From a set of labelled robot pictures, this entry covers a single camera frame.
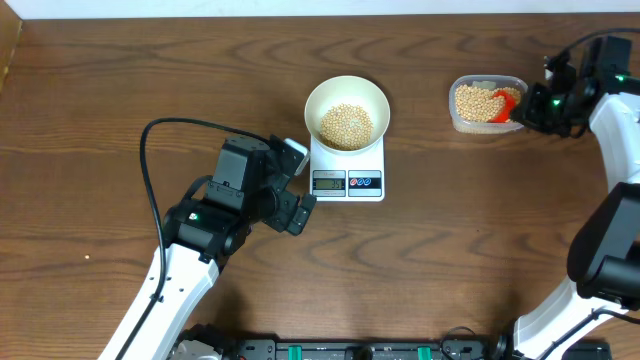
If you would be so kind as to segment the red plastic measuring scoop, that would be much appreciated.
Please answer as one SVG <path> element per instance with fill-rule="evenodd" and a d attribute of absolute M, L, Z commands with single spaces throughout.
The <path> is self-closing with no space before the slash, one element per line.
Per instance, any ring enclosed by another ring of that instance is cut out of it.
<path fill-rule="evenodd" d="M 499 113 L 491 120 L 491 123 L 506 123 L 510 119 L 511 111 L 516 107 L 516 99 L 504 90 L 498 90 L 493 95 L 494 98 L 502 97 L 504 106 Z"/>

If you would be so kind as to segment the beige plastic bowl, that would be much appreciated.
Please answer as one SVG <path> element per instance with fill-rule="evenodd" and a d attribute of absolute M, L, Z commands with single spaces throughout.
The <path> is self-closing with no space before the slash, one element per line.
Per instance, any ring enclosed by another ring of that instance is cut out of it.
<path fill-rule="evenodd" d="M 321 118 L 332 106 L 339 104 L 363 107 L 373 122 L 373 132 L 368 145 L 355 151 L 362 152 L 383 138 L 391 119 L 391 107 L 386 95 L 376 84 L 365 78 L 343 75 L 322 82 L 306 101 L 304 119 L 312 139 L 331 148 L 321 140 Z"/>

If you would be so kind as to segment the clear container of soybeans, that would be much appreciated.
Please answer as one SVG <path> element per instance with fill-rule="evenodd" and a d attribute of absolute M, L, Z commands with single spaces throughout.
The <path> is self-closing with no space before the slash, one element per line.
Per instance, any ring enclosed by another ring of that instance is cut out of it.
<path fill-rule="evenodd" d="M 449 91 L 449 110 L 454 128 L 468 134 L 503 134 L 520 130 L 522 125 L 511 118 L 506 123 L 491 123 L 504 106 L 504 90 L 516 99 L 517 105 L 528 86 L 524 81 L 504 75 L 466 75 L 458 78 Z"/>

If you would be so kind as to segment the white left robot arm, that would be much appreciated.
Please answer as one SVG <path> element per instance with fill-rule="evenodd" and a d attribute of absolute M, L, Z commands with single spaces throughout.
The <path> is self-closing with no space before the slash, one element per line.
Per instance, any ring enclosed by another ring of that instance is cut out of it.
<path fill-rule="evenodd" d="M 292 139 L 225 140 L 211 176 L 197 178 L 161 226 L 163 244 L 103 350 L 104 359 L 165 359 L 186 320 L 254 224 L 302 233 L 316 198 L 287 191 L 309 161 Z"/>

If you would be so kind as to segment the white digital kitchen scale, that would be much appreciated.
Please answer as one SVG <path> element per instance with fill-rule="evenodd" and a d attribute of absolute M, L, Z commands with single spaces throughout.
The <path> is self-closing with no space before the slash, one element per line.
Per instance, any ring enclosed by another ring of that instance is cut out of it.
<path fill-rule="evenodd" d="M 311 141 L 309 190 L 320 202 L 380 202 L 385 198 L 384 143 L 345 152 Z"/>

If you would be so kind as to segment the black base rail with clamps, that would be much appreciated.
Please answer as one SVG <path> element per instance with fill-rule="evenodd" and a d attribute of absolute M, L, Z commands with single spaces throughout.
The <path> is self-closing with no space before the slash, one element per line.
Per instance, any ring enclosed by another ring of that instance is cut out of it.
<path fill-rule="evenodd" d="M 183 331 L 168 358 L 210 360 L 490 360 L 503 359 L 506 342 L 472 332 L 442 339 L 282 339 L 275 334 L 227 334 L 212 325 Z"/>

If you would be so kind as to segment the soybeans in bowl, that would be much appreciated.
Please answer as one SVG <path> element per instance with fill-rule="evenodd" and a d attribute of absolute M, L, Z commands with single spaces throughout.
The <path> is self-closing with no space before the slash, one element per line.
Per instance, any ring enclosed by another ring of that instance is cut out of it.
<path fill-rule="evenodd" d="M 341 151 L 355 151 L 368 145 L 373 132 L 370 115 L 361 106 L 332 106 L 321 118 L 321 140 Z"/>

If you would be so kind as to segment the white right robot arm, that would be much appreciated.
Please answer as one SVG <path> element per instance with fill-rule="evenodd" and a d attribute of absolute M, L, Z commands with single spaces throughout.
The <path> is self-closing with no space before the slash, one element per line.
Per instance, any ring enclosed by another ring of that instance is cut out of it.
<path fill-rule="evenodd" d="M 546 135 L 593 133 L 608 194 L 574 237 L 564 280 L 499 338 L 496 359 L 560 359 L 612 318 L 639 322 L 631 315 L 639 308 L 639 80 L 629 71 L 629 32 L 580 38 L 579 67 L 571 64 L 572 45 L 546 58 L 546 81 L 530 86 L 510 112 L 513 121 Z"/>

